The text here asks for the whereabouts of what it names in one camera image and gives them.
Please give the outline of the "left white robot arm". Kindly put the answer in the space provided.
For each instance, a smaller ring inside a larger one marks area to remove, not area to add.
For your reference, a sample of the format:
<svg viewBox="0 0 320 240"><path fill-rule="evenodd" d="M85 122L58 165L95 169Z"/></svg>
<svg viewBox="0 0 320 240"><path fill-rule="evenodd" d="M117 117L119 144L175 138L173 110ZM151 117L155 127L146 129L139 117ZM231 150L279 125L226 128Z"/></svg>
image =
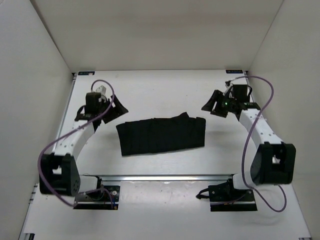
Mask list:
<svg viewBox="0 0 320 240"><path fill-rule="evenodd" d="M77 110L72 125L76 132L59 140L52 153L41 157L39 176L58 194L76 196L81 188L76 160L83 147L101 123L107 124L128 112L115 95L107 98L101 92L87 93L85 105Z"/></svg>

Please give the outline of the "black skirt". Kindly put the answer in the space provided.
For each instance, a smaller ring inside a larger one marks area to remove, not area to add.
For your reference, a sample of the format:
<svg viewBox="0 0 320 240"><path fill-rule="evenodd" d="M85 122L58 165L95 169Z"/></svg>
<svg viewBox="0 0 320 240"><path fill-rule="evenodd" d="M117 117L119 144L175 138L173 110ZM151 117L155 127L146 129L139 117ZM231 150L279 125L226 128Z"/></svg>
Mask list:
<svg viewBox="0 0 320 240"><path fill-rule="evenodd" d="M121 155L158 154L205 146L206 119L186 112L171 118L150 118L116 126Z"/></svg>

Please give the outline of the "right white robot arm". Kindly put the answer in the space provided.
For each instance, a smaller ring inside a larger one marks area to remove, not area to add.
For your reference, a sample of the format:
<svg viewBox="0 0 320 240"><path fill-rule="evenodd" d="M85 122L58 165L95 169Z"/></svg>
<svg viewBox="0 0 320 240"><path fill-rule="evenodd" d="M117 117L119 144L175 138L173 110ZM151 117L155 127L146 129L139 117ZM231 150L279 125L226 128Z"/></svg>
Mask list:
<svg viewBox="0 0 320 240"><path fill-rule="evenodd" d="M244 190L260 185L288 185L293 180L296 148L271 129L260 113L260 106L251 101L251 91L245 84L230 84L224 92L216 89L201 108L222 118L234 114L248 131L246 142L253 141L256 147L250 168L246 170L242 165L241 172L234 174L224 187L229 200L236 200Z"/></svg>

